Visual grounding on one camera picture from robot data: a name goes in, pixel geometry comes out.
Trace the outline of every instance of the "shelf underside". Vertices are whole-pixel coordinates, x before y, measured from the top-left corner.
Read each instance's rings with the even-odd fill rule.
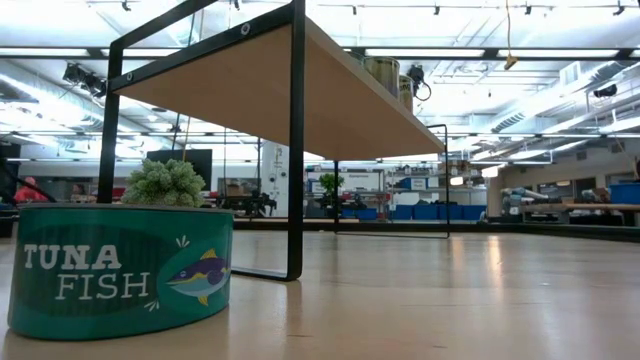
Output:
[[[305,151],[365,160],[443,150],[440,140],[309,19],[306,34]],[[180,52],[169,57],[184,58]],[[290,58],[286,25],[116,92],[288,145]]]

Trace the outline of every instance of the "storage shelf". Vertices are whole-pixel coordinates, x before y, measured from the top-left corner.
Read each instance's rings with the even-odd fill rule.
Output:
[[[113,80],[120,95],[289,145],[292,26],[282,7]],[[443,151],[443,143],[306,19],[305,151],[332,160]]]

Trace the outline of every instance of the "black monitor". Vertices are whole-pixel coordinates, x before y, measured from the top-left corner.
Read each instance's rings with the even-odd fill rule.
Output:
[[[147,152],[147,159],[166,163],[169,159],[182,160],[182,150],[159,150]],[[193,165],[196,174],[202,176],[205,185],[203,191],[211,190],[211,166],[213,152],[211,150],[187,150],[186,161]]]

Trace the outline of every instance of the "teal can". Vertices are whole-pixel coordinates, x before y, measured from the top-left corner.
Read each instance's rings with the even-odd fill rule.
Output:
[[[210,209],[42,204],[20,212],[8,323],[90,340],[185,325],[229,303],[233,216]]]

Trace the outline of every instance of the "fish drawing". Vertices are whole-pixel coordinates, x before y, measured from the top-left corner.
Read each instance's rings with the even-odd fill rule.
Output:
[[[197,297],[200,304],[209,306],[209,295],[220,290],[229,276],[231,269],[227,260],[217,257],[215,250],[210,249],[200,260],[172,276],[167,285],[181,294]]]

